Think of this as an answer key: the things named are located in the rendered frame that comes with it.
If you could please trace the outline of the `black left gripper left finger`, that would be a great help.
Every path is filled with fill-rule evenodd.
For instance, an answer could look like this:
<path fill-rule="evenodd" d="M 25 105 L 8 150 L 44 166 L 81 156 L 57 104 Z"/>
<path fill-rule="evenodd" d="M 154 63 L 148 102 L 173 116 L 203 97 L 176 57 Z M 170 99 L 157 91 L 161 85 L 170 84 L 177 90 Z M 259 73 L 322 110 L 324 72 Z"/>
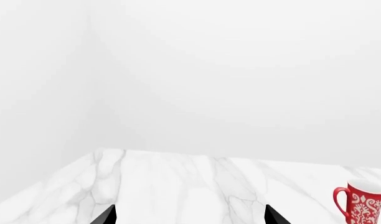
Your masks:
<path fill-rule="evenodd" d="M 90 224 L 116 224 L 117 215 L 115 205 L 108 207 L 102 214 L 97 216 Z"/>

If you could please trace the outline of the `red white patterned mug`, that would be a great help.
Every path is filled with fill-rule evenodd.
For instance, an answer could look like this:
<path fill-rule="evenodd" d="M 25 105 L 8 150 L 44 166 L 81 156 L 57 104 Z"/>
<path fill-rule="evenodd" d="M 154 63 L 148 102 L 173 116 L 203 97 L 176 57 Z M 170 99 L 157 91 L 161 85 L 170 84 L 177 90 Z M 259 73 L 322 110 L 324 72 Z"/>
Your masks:
<path fill-rule="evenodd" d="M 346 208 L 339 205 L 337 196 L 346 194 Z M 347 224 L 377 224 L 381 211 L 381 186 L 367 179 L 351 179 L 346 187 L 335 188 L 333 201 Z"/>

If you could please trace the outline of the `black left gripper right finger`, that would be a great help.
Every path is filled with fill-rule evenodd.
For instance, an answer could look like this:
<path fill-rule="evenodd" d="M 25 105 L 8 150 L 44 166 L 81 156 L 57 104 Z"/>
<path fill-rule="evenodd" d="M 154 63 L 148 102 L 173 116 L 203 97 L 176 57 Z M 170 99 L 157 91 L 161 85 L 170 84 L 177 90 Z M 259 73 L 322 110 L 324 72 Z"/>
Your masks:
<path fill-rule="evenodd" d="M 264 214 L 265 224 L 290 224 L 281 214 L 279 214 L 273 207 L 266 205 Z"/>

